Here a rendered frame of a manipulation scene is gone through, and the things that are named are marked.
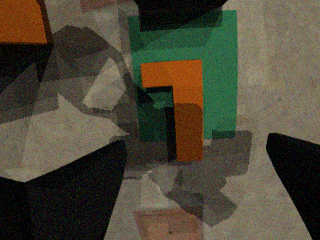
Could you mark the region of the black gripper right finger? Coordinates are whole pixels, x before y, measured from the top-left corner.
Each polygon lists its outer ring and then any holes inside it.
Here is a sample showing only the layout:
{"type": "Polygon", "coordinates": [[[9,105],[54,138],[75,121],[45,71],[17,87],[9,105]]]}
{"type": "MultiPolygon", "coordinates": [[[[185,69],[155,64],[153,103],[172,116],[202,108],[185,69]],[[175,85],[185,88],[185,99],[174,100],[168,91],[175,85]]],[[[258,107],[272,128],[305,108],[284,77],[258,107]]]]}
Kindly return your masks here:
{"type": "Polygon", "coordinates": [[[265,149],[312,240],[320,240],[320,144],[273,132],[265,149]]]}

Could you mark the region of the orange l-shaped part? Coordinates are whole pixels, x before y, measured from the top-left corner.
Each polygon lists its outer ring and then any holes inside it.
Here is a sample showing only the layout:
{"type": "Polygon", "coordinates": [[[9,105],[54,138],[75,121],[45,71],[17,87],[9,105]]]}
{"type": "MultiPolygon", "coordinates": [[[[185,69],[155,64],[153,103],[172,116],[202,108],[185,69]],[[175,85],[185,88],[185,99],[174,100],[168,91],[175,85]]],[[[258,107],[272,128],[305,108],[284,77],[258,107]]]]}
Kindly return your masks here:
{"type": "Polygon", "coordinates": [[[176,160],[203,160],[204,100],[201,60],[156,61],[140,64],[141,85],[172,85],[176,160]]]}

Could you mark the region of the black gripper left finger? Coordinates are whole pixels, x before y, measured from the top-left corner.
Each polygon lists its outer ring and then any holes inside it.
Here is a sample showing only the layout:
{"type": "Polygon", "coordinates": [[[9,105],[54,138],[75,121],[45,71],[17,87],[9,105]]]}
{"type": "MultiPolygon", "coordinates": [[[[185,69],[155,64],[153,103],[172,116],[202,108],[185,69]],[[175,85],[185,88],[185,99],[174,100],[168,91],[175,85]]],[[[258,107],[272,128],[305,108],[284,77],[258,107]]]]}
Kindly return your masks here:
{"type": "Polygon", "coordinates": [[[0,232],[11,240],[104,240],[124,179],[124,140],[43,176],[0,176],[0,232]]]}

